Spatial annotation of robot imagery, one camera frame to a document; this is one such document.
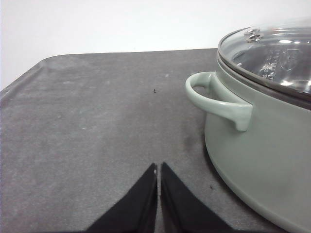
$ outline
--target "lid rim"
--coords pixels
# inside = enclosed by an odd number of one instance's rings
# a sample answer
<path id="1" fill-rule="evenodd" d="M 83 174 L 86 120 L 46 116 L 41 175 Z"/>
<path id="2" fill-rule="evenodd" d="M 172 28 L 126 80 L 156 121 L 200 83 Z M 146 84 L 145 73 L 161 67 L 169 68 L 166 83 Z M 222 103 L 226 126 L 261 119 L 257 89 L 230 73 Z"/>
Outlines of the lid rim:
<path id="1" fill-rule="evenodd" d="M 247 28 L 243 28 L 243 29 L 239 29 L 239 30 L 236 30 L 234 32 L 231 32 L 227 35 L 225 35 L 218 43 L 218 55 L 220 57 L 220 59 L 230 68 L 232 69 L 233 71 L 241 74 L 242 76 L 244 76 L 245 78 L 247 79 L 250 79 L 260 85 L 263 85 L 263 86 L 266 86 L 270 89 L 273 89 L 275 91 L 278 91 L 278 92 L 281 92 L 283 94 L 286 94 L 286 95 L 289 95 L 289 96 L 293 96 L 293 97 L 296 97 L 296 98 L 299 98 L 301 100 L 304 100 L 304 101 L 308 101 L 308 102 L 311 102 L 311 95 L 306 93 L 306 92 L 299 92 L 298 90 L 296 89 L 293 89 L 293 88 L 290 88 L 290 87 L 286 87 L 286 86 L 283 86 L 279 83 L 276 83 L 276 82 L 272 82 L 270 80 L 267 80 L 255 73 L 252 73 L 242 67 L 239 67 L 237 66 L 235 63 L 229 61 L 228 59 L 225 58 L 225 56 L 223 55 L 222 53 L 222 50 L 221 50 L 221 44 L 222 42 L 227 39 L 229 36 L 237 33 L 237 32 L 240 32 L 240 31 L 243 31 L 245 29 L 248 29 L 248 28 L 251 28 L 251 27 L 247 27 Z"/>
<path id="2" fill-rule="evenodd" d="M 242 84 L 247 85 L 254 90 L 257 90 L 265 95 L 271 96 L 275 99 L 284 101 L 286 103 L 295 105 L 297 107 L 301 107 L 307 110 L 311 110 L 311 101 L 302 100 L 300 98 L 285 94 L 283 92 L 277 91 L 275 89 L 269 88 L 265 85 L 262 85 L 258 82 L 255 82 L 249 78 L 246 78 L 245 76 L 237 73 L 235 70 L 233 70 L 231 67 L 229 67 L 221 58 L 219 53 L 217 53 L 217 63 L 218 66 L 223 69 L 225 72 L 227 72 L 230 76 L 232 76 L 234 79 L 240 81 Z"/>

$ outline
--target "glass lid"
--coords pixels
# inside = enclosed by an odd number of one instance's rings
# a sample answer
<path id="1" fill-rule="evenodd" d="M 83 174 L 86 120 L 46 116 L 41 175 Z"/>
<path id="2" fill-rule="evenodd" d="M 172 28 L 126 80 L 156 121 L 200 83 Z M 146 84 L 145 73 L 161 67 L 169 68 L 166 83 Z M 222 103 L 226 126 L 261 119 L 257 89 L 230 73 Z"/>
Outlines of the glass lid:
<path id="1" fill-rule="evenodd" d="M 241 75 L 311 101 L 311 18 L 233 32 L 218 52 Z"/>

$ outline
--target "gray felt surface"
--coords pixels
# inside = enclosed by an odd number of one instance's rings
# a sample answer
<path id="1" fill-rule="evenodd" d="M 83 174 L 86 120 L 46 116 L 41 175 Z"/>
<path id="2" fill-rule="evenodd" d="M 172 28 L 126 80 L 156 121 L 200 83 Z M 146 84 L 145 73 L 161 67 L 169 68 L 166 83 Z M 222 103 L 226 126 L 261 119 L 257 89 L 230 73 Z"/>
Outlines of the gray felt surface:
<path id="1" fill-rule="evenodd" d="M 86 229 L 150 163 L 166 161 L 238 229 L 284 232 L 239 200 L 206 152 L 186 78 L 216 49 L 47 58 L 1 92 L 1 230 Z M 158 206 L 156 230 L 164 232 Z"/>

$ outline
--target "white wall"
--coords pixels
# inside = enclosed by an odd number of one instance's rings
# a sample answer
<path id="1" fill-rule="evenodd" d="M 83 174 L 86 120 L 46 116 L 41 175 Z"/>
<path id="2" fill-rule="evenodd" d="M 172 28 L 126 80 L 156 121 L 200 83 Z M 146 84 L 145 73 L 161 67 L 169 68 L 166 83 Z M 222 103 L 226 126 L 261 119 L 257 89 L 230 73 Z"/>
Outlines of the white wall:
<path id="1" fill-rule="evenodd" d="M 262 21 L 311 16 L 311 0 L 2 0 L 1 89 L 60 54 L 215 48 Z"/>

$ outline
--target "cooking pot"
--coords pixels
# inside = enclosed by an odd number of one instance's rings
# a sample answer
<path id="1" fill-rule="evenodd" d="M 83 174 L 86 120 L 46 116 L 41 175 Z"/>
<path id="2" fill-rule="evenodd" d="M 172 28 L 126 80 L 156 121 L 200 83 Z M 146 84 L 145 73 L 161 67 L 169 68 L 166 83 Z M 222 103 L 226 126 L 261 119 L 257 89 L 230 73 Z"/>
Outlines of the cooking pot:
<path id="1" fill-rule="evenodd" d="M 310 233 L 311 19 L 230 33 L 217 63 L 215 72 L 186 81 L 188 98 L 207 112 L 212 163 L 259 214 Z"/>

